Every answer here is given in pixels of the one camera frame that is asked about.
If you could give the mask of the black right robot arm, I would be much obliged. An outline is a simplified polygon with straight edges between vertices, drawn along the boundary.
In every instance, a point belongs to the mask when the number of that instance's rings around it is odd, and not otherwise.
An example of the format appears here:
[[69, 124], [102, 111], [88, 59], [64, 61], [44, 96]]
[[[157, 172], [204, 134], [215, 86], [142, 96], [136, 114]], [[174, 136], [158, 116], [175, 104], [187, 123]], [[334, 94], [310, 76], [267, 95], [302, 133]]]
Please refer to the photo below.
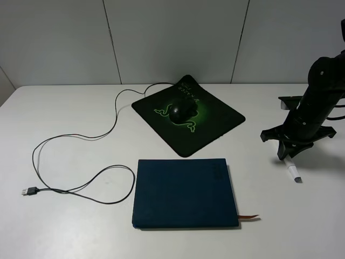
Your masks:
[[324, 126], [326, 120], [343, 120], [344, 116], [330, 117], [334, 108], [344, 98], [344, 51], [337, 56], [320, 57], [308, 73], [308, 87], [302, 96], [279, 97], [281, 109], [288, 115], [282, 125], [263, 130], [261, 139], [278, 141], [279, 160], [295, 157], [312, 148], [323, 138], [333, 138], [336, 131]]

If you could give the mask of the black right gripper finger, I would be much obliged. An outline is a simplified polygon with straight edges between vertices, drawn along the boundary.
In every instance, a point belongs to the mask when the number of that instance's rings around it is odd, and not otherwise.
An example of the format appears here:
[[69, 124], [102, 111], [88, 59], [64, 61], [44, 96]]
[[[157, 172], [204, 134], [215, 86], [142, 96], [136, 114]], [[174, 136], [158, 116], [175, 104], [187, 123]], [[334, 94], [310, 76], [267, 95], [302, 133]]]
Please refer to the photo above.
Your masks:
[[305, 144], [305, 145], [292, 145], [292, 149], [291, 151], [289, 152], [289, 156], [291, 158], [295, 157], [296, 155], [298, 155], [299, 153], [307, 150], [307, 149], [310, 149], [314, 146], [313, 143], [310, 143], [310, 144]]
[[277, 156], [279, 160], [285, 159], [293, 151], [293, 144], [287, 138], [279, 140]]

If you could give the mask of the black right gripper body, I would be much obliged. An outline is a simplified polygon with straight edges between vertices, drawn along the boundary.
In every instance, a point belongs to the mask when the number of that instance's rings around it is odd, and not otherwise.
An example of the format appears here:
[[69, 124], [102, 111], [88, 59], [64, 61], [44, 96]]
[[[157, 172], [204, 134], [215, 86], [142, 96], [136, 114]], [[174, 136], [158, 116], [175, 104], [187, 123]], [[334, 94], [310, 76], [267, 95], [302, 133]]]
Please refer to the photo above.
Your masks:
[[278, 140], [284, 144], [307, 145], [323, 138], [333, 138], [336, 131], [320, 123], [302, 121], [294, 113], [289, 113], [282, 125], [263, 130], [260, 137], [263, 142]]

